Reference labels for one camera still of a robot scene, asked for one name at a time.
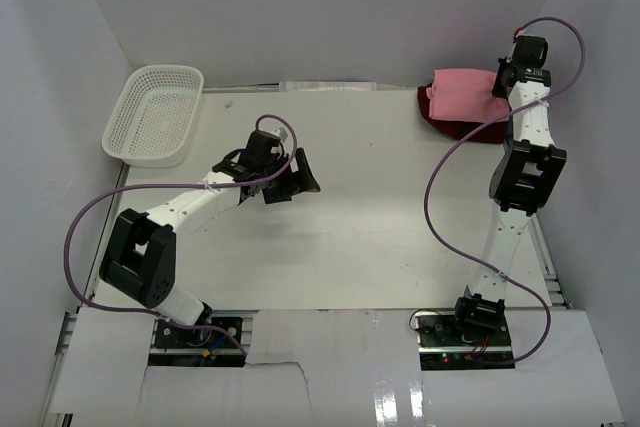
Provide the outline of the pink t shirt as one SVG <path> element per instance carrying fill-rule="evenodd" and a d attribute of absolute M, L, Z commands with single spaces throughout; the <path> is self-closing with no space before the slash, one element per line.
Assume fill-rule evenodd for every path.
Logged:
<path fill-rule="evenodd" d="M 494 72 L 479 69 L 439 69 L 426 88 L 428 119 L 485 123 L 509 111 L 507 101 L 492 94 Z"/>

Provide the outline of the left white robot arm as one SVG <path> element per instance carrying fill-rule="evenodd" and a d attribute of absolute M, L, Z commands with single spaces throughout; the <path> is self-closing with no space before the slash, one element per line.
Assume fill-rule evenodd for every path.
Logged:
<path fill-rule="evenodd" d="M 320 190 L 304 149 L 287 154 L 283 133 L 256 129 L 245 148 L 227 154 L 195 189 L 145 212 L 121 212 L 100 265 L 100 279 L 176 322 L 177 334 L 188 345 L 205 343 L 211 334 L 211 308 L 176 283 L 179 241 L 258 194 L 273 204 Z"/>

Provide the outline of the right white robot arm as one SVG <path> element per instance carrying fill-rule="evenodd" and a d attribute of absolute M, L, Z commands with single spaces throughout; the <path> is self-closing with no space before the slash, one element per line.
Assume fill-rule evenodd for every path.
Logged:
<path fill-rule="evenodd" d="M 567 160 L 549 128 L 547 53 L 544 38 L 520 34 L 511 54 L 499 61 L 492 94 L 505 99 L 515 114 L 509 120 L 505 154 L 489 186 L 495 207 L 483 262 L 458 299 L 451 321 L 453 337 L 466 346 L 484 342 L 500 329 L 507 278 L 521 237 L 547 203 Z"/>

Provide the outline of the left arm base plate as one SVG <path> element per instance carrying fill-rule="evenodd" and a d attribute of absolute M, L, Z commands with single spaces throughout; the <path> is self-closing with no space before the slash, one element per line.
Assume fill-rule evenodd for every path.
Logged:
<path fill-rule="evenodd" d="M 152 336 L 148 365 L 180 368 L 236 368 L 245 355 L 217 330 L 186 330 L 160 320 Z"/>

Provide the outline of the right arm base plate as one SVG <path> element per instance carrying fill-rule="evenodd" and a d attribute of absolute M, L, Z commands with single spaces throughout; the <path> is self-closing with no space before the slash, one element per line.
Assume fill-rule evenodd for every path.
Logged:
<path fill-rule="evenodd" d="M 408 326 L 417 334 L 423 372 L 514 368 L 512 341 L 505 319 L 494 333 L 465 336 L 456 329 L 452 312 L 427 309 L 413 312 Z"/>

